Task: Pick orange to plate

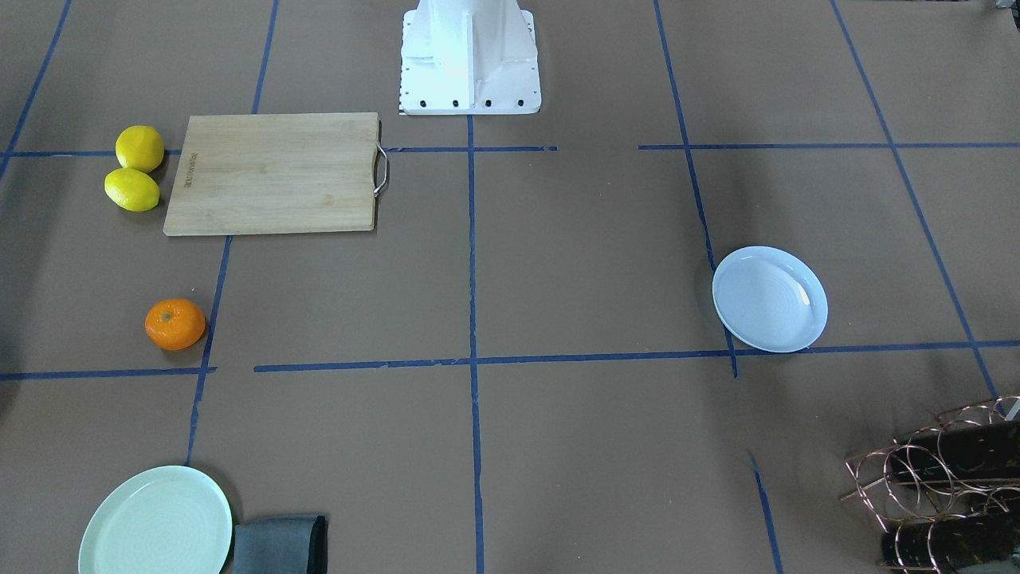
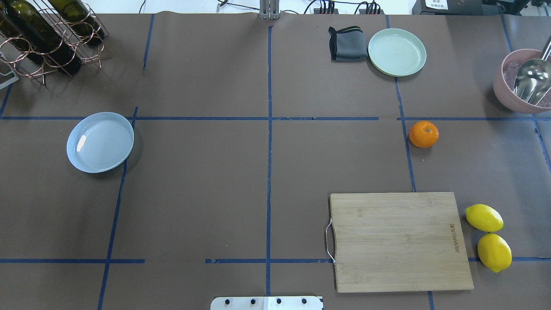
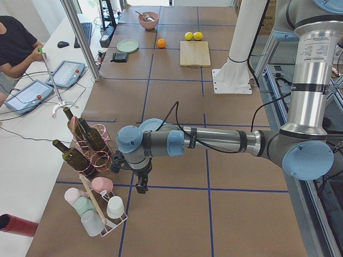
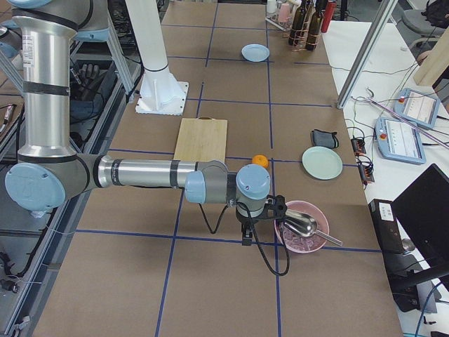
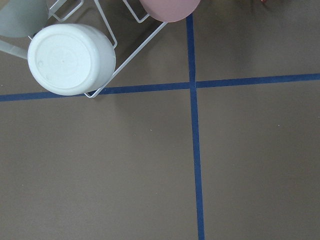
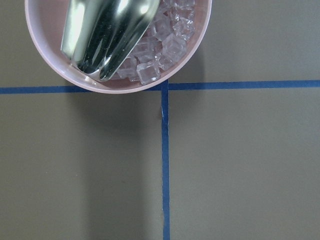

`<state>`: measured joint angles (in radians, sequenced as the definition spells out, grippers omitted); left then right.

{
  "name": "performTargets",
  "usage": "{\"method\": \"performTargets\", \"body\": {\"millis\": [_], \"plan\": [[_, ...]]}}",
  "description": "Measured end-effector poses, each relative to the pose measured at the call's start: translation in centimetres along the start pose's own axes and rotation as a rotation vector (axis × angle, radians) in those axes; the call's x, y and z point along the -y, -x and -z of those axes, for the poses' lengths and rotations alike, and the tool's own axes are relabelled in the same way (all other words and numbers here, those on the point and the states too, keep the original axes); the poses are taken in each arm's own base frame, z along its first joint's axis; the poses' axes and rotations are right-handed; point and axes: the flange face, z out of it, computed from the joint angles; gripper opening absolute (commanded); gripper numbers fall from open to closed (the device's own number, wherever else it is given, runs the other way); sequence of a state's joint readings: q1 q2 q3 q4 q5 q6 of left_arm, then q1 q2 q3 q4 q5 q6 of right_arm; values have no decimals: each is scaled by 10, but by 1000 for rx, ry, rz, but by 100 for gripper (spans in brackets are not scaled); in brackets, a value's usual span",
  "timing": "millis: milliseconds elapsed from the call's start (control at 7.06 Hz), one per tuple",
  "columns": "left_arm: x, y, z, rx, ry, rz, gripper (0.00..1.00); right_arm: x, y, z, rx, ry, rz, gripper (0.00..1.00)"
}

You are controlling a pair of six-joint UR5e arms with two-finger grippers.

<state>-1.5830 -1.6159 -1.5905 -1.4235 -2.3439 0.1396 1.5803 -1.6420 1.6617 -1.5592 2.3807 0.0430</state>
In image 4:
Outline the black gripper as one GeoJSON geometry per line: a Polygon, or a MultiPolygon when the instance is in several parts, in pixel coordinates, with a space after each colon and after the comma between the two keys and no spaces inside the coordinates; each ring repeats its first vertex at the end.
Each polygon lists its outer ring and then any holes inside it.
{"type": "Polygon", "coordinates": [[[256,216],[249,216],[247,211],[238,206],[236,208],[236,217],[241,223],[242,245],[251,246],[253,239],[257,236],[255,225],[258,222],[267,219],[267,207],[265,206],[260,214],[256,216]]]}

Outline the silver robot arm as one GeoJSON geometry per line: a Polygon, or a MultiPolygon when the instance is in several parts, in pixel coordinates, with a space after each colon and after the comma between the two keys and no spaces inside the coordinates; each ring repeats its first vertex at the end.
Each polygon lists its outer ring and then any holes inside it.
{"type": "Polygon", "coordinates": [[[113,159],[79,154],[69,143],[69,63],[73,39],[109,29],[106,1],[13,1],[22,32],[25,144],[6,174],[13,201],[49,211],[94,188],[182,188],[191,203],[233,207],[246,246],[258,240],[257,221],[267,217],[270,177],[249,164],[231,173],[221,161],[113,159]]]}

